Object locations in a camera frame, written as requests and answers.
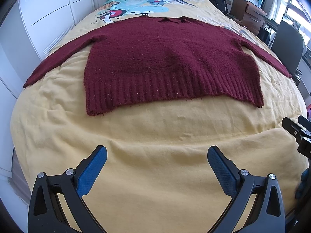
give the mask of bedspread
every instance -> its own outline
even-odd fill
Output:
[[[144,14],[187,16],[219,25],[274,55],[208,0],[108,0],[52,52],[92,29]],[[206,160],[208,148],[217,145],[239,169],[259,176],[274,173],[286,210],[294,206],[294,191],[308,164],[297,152],[295,139],[281,126],[286,116],[306,116],[292,79],[244,48],[259,67],[264,98],[260,109],[217,96],[122,106],[89,117],[83,74],[90,48],[48,72],[17,100],[11,133],[30,188],[39,172],[61,174],[102,144],[108,160],[84,201],[106,231],[207,232],[231,199]],[[68,208],[64,210],[70,217]],[[246,218],[244,214],[238,226]]]

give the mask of chair backrest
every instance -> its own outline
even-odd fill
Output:
[[[302,57],[304,39],[299,31],[281,21],[271,50],[277,55],[287,70],[294,75]]]

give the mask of silver bolt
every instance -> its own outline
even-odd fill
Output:
[[[40,173],[38,173],[38,178],[42,178],[43,176],[44,176],[44,172],[40,172]]]
[[[66,174],[67,175],[73,174],[73,169],[71,169],[71,168],[67,169]]]
[[[275,179],[276,179],[276,177],[275,177],[275,175],[274,175],[273,173],[270,173],[270,174],[269,174],[269,178],[270,178],[271,180],[275,180]]]
[[[241,174],[244,176],[247,176],[249,174],[249,172],[245,169],[241,170]]]

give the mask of maroon sweater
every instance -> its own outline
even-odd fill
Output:
[[[121,105],[206,95],[227,95],[262,107],[258,66],[242,46],[290,77],[277,59],[231,30],[187,17],[140,16],[62,46],[34,70],[24,88],[91,43],[84,71],[90,116]]]

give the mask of sweater sleeve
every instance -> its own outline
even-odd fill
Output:
[[[287,68],[281,62],[279,62],[275,57],[273,57],[270,53],[268,53],[261,47],[251,43],[247,39],[242,39],[241,45],[245,46],[247,49],[250,49],[257,57],[267,62],[269,65],[274,67],[276,70],[280,71],[286,77],[288,78],[292,77],[288,72]]]
[[[82,35],[64,46],[60,47],[57,51],[48,56],[43,60],[36,69],[32,72],[31,76],[26,80],[24,88],[36,83],[38,80],[42,79],[45,74],[52,69],[60,66],[73,54],[80,51],[82,48],[86,47],[90,43],[97,42],[102,39],[101,34],[102,28],[98,28]]]

